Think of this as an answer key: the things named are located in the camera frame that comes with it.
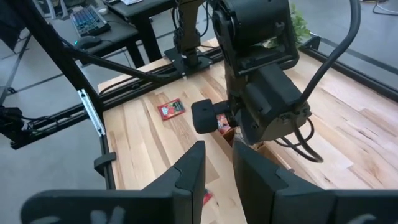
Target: wooden tabletop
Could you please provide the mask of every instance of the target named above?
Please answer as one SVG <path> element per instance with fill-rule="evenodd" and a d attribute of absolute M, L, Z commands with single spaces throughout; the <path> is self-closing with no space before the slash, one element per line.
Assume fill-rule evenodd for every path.
<path fill-rule="evenodd" d="M 216 40 L 206 45 L 217 46 Z M 170 63 L 162 59 L 140 68 Z M 300 90 L 320 63 L 300 54 L 285 71 Z M 100 90 L 127 75 L 99 85 Z M 223 62 L 211 69 L 156 89 L 104 112 L 109 150 L 116 152 L 113 172 L 117 189 L 142 189 L 160 176 L 197 140 L 206 142 L 206 188 L 215 195 L 204 206 L 202 223 L 245 223 L 231 164 L 231 147 L 216 132 L 197 134 L 190 106 L 210 98 L 226 99 Z M 180 98 L 187 112 L 162 121 L 157 107 Z M 323 158 L 316 164 L 291 149 L 267 142 L 259 152 L 275 157 L 295 173 L 330 189 L 396 189 L 398 187 L 398 105 L 350 78 L 329 70 L 309 99 L 316 133 L 309 141 Z M 307 124 L 303 134 L 309 133 Z"/>

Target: gray floor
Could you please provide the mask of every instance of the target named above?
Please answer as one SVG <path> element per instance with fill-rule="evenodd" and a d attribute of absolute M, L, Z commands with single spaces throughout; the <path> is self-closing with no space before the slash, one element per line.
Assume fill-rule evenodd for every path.
<path fill-rule="evenodd" d="M 347 0 L 294 0 L 304 13 L 309 29 L 339 43 L 349 27 L 349 4 Z M 389 9 L 398 11 L 398 4 L 389 3 Z M 380 16 L 371 12 L 372 4 L 363 5 L 363 23 L 352 49 L 398 67 L 398 17 Z M 205 29 L 205 12 L 200 9 L 198 30 Z M 153 17 L 157 36 L 173 31 L 170 12 Z M 203 40 L 214 37 L 210 27 Z M 172 35 L 158 39 L 163 52 L 172 47 Z M 12 86 L 19 90 L 42 82 L 60 74 L 34 38 L 27 45 L 28 51 L 22 57 Z M 17 55 L 0 61 L 0 82 L 7 81 L 8 74 Z M 109 60 L 128 65 L 124 54 L 115 55 Z M 366 70 L 373 75 L 384 75 L 391 79 L 391 85 L 398 88 L 395 76 L 366 65 L 349 55 L 342 61 Z M 90 65 L 82 68 L 93 86 L 118 76 L 114 71 Z M 63 76 L 43 82 L 15 95 L 8 96 L 4 106 L 18 106 L 25 116 L 39 117 L 56 113 L 79 103 L 76 91 Z M 105 189 L 103 178 L 93 170 L 93 160 L 100 156 L 98 137 L 89 121 L 72 126 L 64 131 L 14 151 L 9 140 L 0 136 L 0 217 L 2 223 L 18 223 L 19 210 L 23 202 L 33 195 L 47 189 Z"/>

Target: black metal frame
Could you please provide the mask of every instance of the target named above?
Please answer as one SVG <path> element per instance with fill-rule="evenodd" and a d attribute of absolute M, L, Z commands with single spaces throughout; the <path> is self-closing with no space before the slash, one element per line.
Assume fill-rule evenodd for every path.
<path fill-rule="evenodd" d="M 131 99 L 137 98 L 138 96 L 155 90 L 156 88 L 162 87 L 168 83 L 174 82 L 179 78 L 182 78 L 182 75 L 176 71 L 172 64 L 165 65 L 148 73 L 144 73 L 118 63 L 110 62 L 94 55 L 88 55 L 77 49 L 71 48 L 70 45 L 69 47 L 65 47 L 60 38 L 58 38 L 58 35 L 52 26 L 48 25 L 44 18 L 36 10 L 33 10 L 26 1 L 7 0 L 6 2 L 8 2 L 13 10 L 15 10 L 18 15 L 21 16 L 31 34 L 36 38 L 38 43 L 44 48 L 51 59 L 57 64 L 57 66 L 60 68 L 69 82 L 75 87 L 75 89 L 84 89 L 87 92 L 102 121 L 102 114 L 104 111 L 121 105 Z M 300 48 L 300 51 L 321 62 L 324 62 L 327 59 L 327 56 L 318 51 L 321 41 L 322 39 L 320 37 L 313 37 L 306 42 L 303 47 Z M 209 50 L 205 52 L 205 55 L 211 58 L 213 63 L 220 62 L 223 59 L 221 50 L 219 48 Z M 81 70 L 74 63 L 73 58 L 84 60 L 100 67 L 115 70 L 117 72 L 132 75 L 137 79 L 126 82 L 126 84 L 121 87 L 99 95 L 95 92 L 93 87 L 85 78 L 84 74 L 82 74 Z M 398 92 L 383 85 L 377 80 L 372 80 L 365 74 L 341 62 L 336 62 L 333 65 L 333 68 L 342 74 L 362 83 L 363 85 L 377 91 L 378 93 L 398 102 Z M 19 149 L 65 128 L 73 126 L 74 124 L 84 121 L 89 117 L 85 113 L 85 108 L 81 103 L 79 105 L 72 106 L 69 109 L 60 111 L 57 114 L 53 114 L 48 118 L 49 119 L 36 121 L 33 123 L 34 128 L 40 129 L 42 132 L 32 134 L 29 138 L 22 142 L 12 142 L 11 147 L 14 149 Z M 54 124 L 53 120 L 57 120 L 58 125 Z M 109 154 L 106 136 L 100 137 L 100 143 L 101 153 L 103 155 Z M 115 189 L 116 186 L 110 164 L 104 167 L 103 174 L 106 180 L 106 188 Z"/>

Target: small red object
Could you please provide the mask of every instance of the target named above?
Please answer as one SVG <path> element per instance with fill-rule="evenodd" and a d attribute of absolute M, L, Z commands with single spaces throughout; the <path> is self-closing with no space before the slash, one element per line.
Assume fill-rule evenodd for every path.
<path fill-rule="evenodd" d="M 164 121 L 185 112 L 185 108 L 179 98 L 169 103 L 165 103 L 164 105 L 158 106 L 157 109 L 159 110 L 162 120 Z"/>
<path fill-rule="evenodd" d="M 213 197 L 213 194 L 205 189 L 205 197 L 203 198 L 203 206 L 206 205 L 206 203 Z"/>

